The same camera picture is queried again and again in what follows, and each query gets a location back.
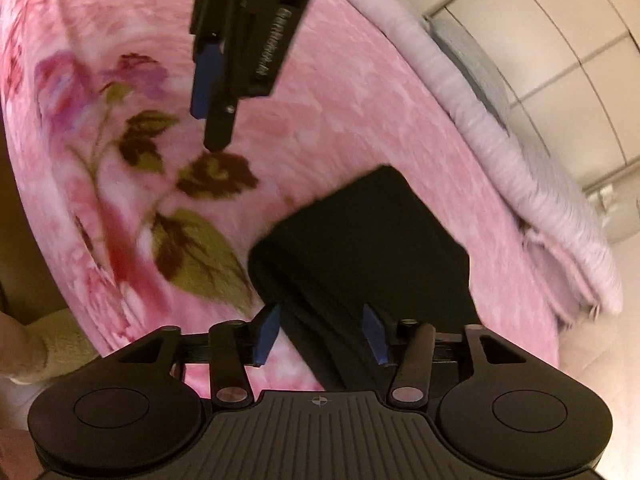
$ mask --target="bed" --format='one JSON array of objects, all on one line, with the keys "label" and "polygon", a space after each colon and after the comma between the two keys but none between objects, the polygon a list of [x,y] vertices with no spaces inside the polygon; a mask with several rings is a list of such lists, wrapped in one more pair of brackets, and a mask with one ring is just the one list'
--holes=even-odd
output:
[{"label": "bed", "polygon": [[[404,0],[312,0],[275,92],[242,102],[234,140],[216,154],[188,109],[191,4],[1,0],[18,189],[101,354],[162,325],[194,333],[250,318],[260,307],[245,271],[252,245],[379,164],[401,171],[466,248],[492,330],[558,365],[558,287],[524,224],[565,290],[620,310],[620,279],[580,190],[510,136]],[[283,335],[250,380],[256,393],[320,388]],[[188,383],[207,395],[206,370],[191,368]]]}]

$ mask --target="ribbed black plate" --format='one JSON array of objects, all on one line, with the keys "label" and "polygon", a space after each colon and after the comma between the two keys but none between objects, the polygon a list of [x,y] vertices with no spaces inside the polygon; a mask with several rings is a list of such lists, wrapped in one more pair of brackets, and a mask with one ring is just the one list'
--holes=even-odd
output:
[{"label": "ribbed black plate", "polygon": [[[42,478],[62,477],[49,472]],[[266,392],[253,408],[218,414],[202,439],[187,453],[136,478],[495,480],[497,477],[478,471],[451,454],[423,416],[385,408],[373,393]],[[597,478],[592,472],[575,477]]]}]

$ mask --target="pink blanket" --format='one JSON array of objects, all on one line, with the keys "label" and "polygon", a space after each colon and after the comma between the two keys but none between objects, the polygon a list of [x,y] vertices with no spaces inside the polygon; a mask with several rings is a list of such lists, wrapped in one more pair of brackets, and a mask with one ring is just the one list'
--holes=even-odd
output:
[{"label": "pink blanket", "polygon": [[[448,115],[346,0],[313,0],[270,98],[225,153],[189,114],[192,0],[0,0],[2,106],[36,239],[107,354],[164,324],[204,332],[260,306],[249,249],[278,220],[381,163],[471,259],[489,328],[558,362],[556,318],[516,220]],[[207,393],[206,370],[189,382]],[[319,388],[281,336],[254,389]]]}]

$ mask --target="purple flower print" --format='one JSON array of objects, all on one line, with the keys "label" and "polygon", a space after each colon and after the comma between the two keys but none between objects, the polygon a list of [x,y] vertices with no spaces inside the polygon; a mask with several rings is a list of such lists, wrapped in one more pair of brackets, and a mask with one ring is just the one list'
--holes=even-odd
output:
[{"label": "purple flower print", "polygon": [[40,113],[52,133],[73,131],[80,112],[96,98],[91,71],[70,50],[60,50],[34,70]]},{"label": "purple flower print", "polygon": [[131,53],[120,56],[116,69],[106,70],[102,75],[110,82],[127,83],[149,99],[163,99],[166,93],[162,84],[169,72],[152,57]]}]

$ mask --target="black cloth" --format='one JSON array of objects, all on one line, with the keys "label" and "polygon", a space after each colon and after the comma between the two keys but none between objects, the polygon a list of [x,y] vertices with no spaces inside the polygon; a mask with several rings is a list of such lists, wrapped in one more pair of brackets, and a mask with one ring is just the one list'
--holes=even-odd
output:
[{"label": "black cloth", "polygon": [[284,331],[327,390],[390,386],[362,334],[364,304],[440,332],[480,323],[468,254],[389,166],[277,224],[252,249],[249,275],[265,303],[282,305]]}]

